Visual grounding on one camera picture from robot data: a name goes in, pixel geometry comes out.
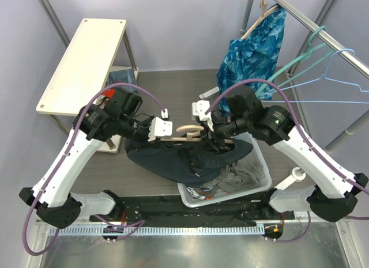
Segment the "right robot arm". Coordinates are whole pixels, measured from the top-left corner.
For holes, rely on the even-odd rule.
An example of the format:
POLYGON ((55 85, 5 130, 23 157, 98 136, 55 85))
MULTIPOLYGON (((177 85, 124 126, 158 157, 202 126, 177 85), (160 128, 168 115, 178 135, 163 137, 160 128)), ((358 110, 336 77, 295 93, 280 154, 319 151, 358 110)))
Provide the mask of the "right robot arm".
POLYGON ((239 95, 232 86, 214 103, 193 104, 193 114, 207 124, 209 137, 223 141, 249 133, 285 154, 314 181, 309 188, 273 188, 260 205, 261 214, 273 219, 282 212, 313 212, 329 222, 350 217, 358 202, 357 194, 366 190, 368 177, 350 172, 333 160, 308 136, 292 108, 264 107, 252 88, 241 87, 243 92, 239 95), (211 112, 222 98, 227 101, 229 115, 222 122, 215 122, 211 112))

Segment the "dark navy shorts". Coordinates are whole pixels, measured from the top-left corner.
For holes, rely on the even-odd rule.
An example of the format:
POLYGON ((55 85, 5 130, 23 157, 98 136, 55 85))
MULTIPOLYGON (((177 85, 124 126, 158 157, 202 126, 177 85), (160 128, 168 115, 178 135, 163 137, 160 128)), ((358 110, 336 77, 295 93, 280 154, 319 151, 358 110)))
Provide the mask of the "dark navy shorts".
POLYGON ((170 142, 125 140, 127 157, 140 167, 177 183, 200 187, 220 174, 227 166, 246 157, 253 145, 234 140, 234 148, 223 153, 206 151, 197 142, 174 145, 170 142))

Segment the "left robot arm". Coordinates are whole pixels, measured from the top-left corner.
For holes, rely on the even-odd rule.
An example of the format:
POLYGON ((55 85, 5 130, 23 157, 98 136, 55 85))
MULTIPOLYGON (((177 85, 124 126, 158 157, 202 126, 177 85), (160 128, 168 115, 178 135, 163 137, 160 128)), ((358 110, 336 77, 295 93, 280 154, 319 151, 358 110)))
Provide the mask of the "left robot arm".
POLYGON ((42 221, 64 229, 85 216, 98 214, 110 221, 121 218, 122 201, 112 191, 80 195, 70 190, 89 159, 112 136, 139 141, 148 138, 150 119, 135 119, 141 104, 139 95, 116 88, 102 105, 90 103, 81 108, 50 169, 36 185, 20 191, 20 198, 35 208, 42 221))

